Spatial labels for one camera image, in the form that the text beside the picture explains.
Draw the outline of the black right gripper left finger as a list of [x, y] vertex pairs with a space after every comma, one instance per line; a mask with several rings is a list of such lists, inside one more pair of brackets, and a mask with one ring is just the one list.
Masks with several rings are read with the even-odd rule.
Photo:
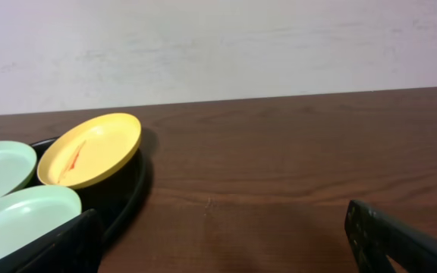
[[0, 259], [0, 273], [97, 273], [102, 260], [103, 224], [88, 209], [32, 243]]

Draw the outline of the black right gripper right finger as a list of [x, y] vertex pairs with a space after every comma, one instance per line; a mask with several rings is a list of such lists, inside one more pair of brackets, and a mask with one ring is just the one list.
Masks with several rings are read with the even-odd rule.
[[359, 200], [349, 202], [344, 230], [360, 272], [437, 272], [437, 240]]

